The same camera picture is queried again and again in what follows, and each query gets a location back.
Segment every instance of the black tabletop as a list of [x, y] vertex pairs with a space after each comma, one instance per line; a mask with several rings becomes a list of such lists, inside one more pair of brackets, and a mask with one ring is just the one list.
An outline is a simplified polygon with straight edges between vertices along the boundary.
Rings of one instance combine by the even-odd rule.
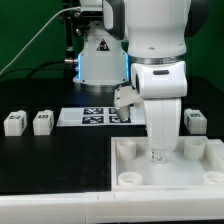
[[[200, 110], [208, 119], [208, 138], [224, 140], [224, 93], [202, 78], [190, 77], [188, 85], [182, 111]], [[50, 136], [34, 136], [32, 121], [45, 109], [54, 111], [56, 124], [63, 107], [112, 105], [113, 93], [75, 90], [63, 79], [0, 82], [0, 194], [110, 190], [111, 137], [146, 136], [144, 126], [54, 127]], [[3, 121], [18, 110], [27, 112], [26, 131], [21, 137], [5, 137]], [[183, 113], [180, 135], [189, 135]]]

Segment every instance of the green wall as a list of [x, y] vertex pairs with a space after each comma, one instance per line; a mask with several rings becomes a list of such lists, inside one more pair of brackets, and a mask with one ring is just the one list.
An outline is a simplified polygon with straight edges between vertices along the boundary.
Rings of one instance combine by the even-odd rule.
[[[39, 31], [52, 15], [62, 9], [60, 0], [0, 1], [0, 69]], [[208, 79], [224, 91], [224, 1], [211, 0], [211, 14], [203, 29], [187, 39], [188, 75]], [[64, 27], [56, 19], [8, 70], [33, 68], [65, 54]], [[17, 72], [10, 77], [24, 77]], [[44, 72], [60, 77], [61, 71]]]

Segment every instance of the white plastic part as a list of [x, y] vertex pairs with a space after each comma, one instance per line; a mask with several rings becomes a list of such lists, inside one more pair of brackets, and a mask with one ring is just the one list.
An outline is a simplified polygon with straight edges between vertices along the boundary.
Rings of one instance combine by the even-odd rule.
[[184, 124], [191, 134], [206, 134], [207, 119], [199, 110], [185, 110]]
[[53, 111], [39, 111], [33, 120], [34, 135], [50, 135], [54, 126]]
[[142, 175], [136, 172], [125, 172], [118, 176], [118, 184], [122, 186], [142, 185]]
[[[205, 143], [206, 150], [203, 158], [200, 160], [189, 160], [184, 156], [184, 145], [188, 139], [202, 140]], [[136, 142], [136, 158], [128, 162], [122, 161], [117, 157], [117, 142], [125, 140]], [[166, 152], [166, 162], [157, 164], [152, 159], [152, 152], [149, 150], [147, 137], [112, 138], [112, 191], [151, 192], [153, 190], [173, 190], [177, 192], [196, 189], [206, 190], [208, 186], [204, 184], [203, 177], [207, 172], [215, 171], [224, 173], [222, 153], [224, 153], [224, 143], [221, 141], [217, 141], [215, 144], [214, 140], [208, 140], [203, 136], [179, 137], [175, 150]], [[144, 180], [143, 184], [136, 186], [119, 185], [119, 175], [126, 172], [135, 172], [142, 175]]]
[[[164, 65], [132, 64], [131, 81], [142, 98], [183, 97], [187, 94], [184, 61]], [[156, 75], [166, 71], [167, 74]]]
[[102, 7], [102, 0], [79, 0], [82, 7]]
[[184, 142], [184, 156], [190, 160], [204, 158], [205, 142], [201, 139], [187, 139]]
[[224, 173], [210, 171], [204, 174], [205, 185], [217, 185], [224, 187]]
[[143, 103], [136, 89], [131, 86], [116, 89], [114, 92], [114, 107], [124, 107], [133, 103]]
[[223, 188], [213, 187], [0, 197], [4, 224], [214, 220], [224, 218], [223, 207]]
[[117, 157], [123, 161], [131, 161], [136, 157], [136, 142], [130, 140], [117, 142]]
[[27, 126], [26, 112], [11, 112], [4, 121], [5, 136], [21, 136]]
[[172, 151], [179, 135], [181, 100], [144, 100], [149, 146], [154, 151]]
[[190, 4], [191, 0], [125, 1], [128, 54], [140, 58], [185, 54], [184, 31]]
[[113, 9], [107, 1], [103, 3], [104, 25], [107, 30], [113, 28]]

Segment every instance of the white block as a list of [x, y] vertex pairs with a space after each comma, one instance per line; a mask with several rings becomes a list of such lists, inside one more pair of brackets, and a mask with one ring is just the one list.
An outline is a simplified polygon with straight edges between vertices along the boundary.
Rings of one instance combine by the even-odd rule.
[[184, 124], [191, 134], [206, 134], [207, 119], [199, 110], [185, 110]]
[[34, 135], [50, 135], [54, 126], [53, 111], [39, 111], [33, 120]]
[[21, 136], [27, 126], [25, 111], [11, 112], [4, 121], [5, 136]]

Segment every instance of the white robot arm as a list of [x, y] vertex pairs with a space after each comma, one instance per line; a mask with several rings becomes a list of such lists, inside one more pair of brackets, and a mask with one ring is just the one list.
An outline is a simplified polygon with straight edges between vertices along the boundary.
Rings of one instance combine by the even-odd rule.
[[128, 104], [145, 110], [157, 163], [165, 161], [166, 151], [175, 149], [179, 135], [180, 97], [187, 94], [182, 56], [190, 5], [191, 0], [103, 0], [105, 28], [112, 36], [129, 40], [134, 88], [115, 91], [115, 109], [123, 119], [129, 116]]

